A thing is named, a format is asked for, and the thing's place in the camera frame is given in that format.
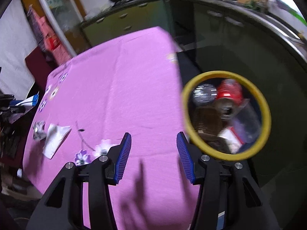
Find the cabinet handle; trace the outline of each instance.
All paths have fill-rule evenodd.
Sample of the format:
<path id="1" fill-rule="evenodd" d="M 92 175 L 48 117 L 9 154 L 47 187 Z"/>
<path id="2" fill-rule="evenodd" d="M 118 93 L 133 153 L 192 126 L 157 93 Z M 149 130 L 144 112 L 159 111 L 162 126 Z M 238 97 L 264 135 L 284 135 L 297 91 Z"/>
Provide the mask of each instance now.
<path id="1" fill-rule="evenodd" d="M 138 5 L 138 7 L 146 7 L 147 4 L 148 4 L 148 3 L 145 2 L 145 3 L 142 3 L 142 4 Z"/>
<path id="2" fill-rule="evenodd" d="M 238 22 L 230 17 L 225 17 L 226 21 L 230 22 L 233 25 L 239 26 L 239 27 L 244 27 L 244 24 L 242 22 Z"/>
<path id="3" fill-rule="evenodd" d="M 214 12 L 212 10 L 207 10 L 207 13 L 211 16 L 215 16 L 215 17 L 223 17 L 223 15 L 221 13 L 218 12 Z"/>
<path id="4" fill-rule="evenodd" d="M 123 18 L 125 18 L 127 15 L 128 15 L 128 13 L 122 14 L 119 18 L 120 18 L 120 19 L 123 19 Z"/>
<path id="5" fill-rule="evenodd" d="M 132 28 L 132 26 L 124 27 L 124 31 L 128 31 Z"/>
<path id="6" fill-rule="evenodd" d="M 104 17 L 99 19 L 99 20 L 97 20 L 96 23 L 101 23 L 103 20 L 104 20 Z"/>

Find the table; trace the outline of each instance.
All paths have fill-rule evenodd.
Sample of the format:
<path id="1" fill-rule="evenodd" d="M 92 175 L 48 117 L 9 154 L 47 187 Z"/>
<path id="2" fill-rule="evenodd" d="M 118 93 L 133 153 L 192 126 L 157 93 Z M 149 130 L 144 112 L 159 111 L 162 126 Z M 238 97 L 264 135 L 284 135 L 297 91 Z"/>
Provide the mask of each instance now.
<path id="1" fill-rule="evenodd" d="M 182 87 L 168 33 L 155 27 L 89 49 L 51 72 L 47 89 L 34 122 L 72 130 L 52 159 L 42 155 L 43 142 L 34 141 L 30 130 L 23 168 L 37 189 L 44 193 L 82 148 L 92 153 L 78 128 L 91 148 L 102 139 L 119 144 L 129 132 L 132 147 L 123 179 L 109 187 L 118 229 L 186 230 L 199 187 L 185 178 L 176 148 L 184 128 Z M 83 218 L 89 227 L 87 186 Z"/>

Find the metal bolt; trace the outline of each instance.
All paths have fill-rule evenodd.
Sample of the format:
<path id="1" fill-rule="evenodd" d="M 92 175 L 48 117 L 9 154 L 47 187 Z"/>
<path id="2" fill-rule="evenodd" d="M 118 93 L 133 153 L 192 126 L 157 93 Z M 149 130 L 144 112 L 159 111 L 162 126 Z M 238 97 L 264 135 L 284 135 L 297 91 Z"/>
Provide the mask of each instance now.
<path id="1" fill-rule="evenodd" d="M 234 166 L 235 166 L 238 170 L 240 170 L 241 168 L 243 168 L 242 163 L 235 163 Z"/>
<path id="2" fill-rule="evenodd" d="M 73 166 L 74 166 L 74 163 L 72 163 L 72 162 L 65 164 L 66 169 L 71 169 Z"/>
<path id="3" fill-rule="evenodd" d="M 210 157 L 208 155 L 202 155 L 201 159 L 206 162 L 210 160 Z"/>
<path id="4" fill-rule="evenodd" d="M 105 161 L 107 161 L 108 160 L 108 157 L 106 156 L 106 155 L 103 155 L 103 156 L 101 156 L 100 158 L 99 158 L 99 161 L 101 161 L 101 162 L 105 162 Z"/>

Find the red can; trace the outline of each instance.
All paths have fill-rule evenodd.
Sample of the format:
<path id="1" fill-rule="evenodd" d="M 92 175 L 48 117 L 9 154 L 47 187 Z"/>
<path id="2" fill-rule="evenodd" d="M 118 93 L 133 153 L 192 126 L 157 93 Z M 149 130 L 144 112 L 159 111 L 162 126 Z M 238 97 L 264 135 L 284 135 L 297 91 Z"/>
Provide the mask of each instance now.
<path id="1" fill-rule="evenodd" d="M 220 98 L 228 98 L 233 100 L 237 105 L 243 101 L 242 87 L 234 79 L 225 79 L 217 88 L 216 100 Z"/>

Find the yellow ring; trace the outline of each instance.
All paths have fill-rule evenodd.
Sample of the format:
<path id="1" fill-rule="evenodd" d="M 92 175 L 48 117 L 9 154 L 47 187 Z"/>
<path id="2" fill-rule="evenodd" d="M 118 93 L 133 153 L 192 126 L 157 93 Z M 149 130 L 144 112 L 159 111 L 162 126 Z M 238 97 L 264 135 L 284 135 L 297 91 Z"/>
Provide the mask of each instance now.
<path id="1" fill-rule="evenodd" d="M 206 144 L 200 136 L 196 133 L 194 130 L 190 116 L 188 113 L 188 101 L 191 92 L 194 90 L 194 88 L 201 82 L 211 79 L 211 78 L 233 78 L 236 81 L 238 81 L 241 85 L 246 87 L 248 91 L 254 96 L 256 99 L 260 111 L 261 111 L 261 118 L 262 118 L 262 125 L 261 125 L 261 132 L 257 139 L 257 141 L 246 151 L 239 153 L 239 154 L 226 154 L 219 152 L 212 147 L 210 147 L 208 144 Z M 211 71 L 207 73 L 202 73 L 191 79 L 184 87 L 182 91 L 182 98 L 183 98 L 183 106 L 185 111 L 185 126 L 188 135 L 190 136 L 191 140 L 197 147 L 199 147 L 204 153 L 220 159 L 220 160 L 227 160 L 227 161 L 239 161 L 248 159 L 254 155 L 256 155 L 265 145 L 267 142 L 270 131 L 271 131 L 271 113 L 269 105 L 264 98 L 263 94 L 259 91 L 259 89 L 249 80 L 242 77 L 241 75 L 238 75 L 236 73 L 231 73 L 227 71 Z"/>

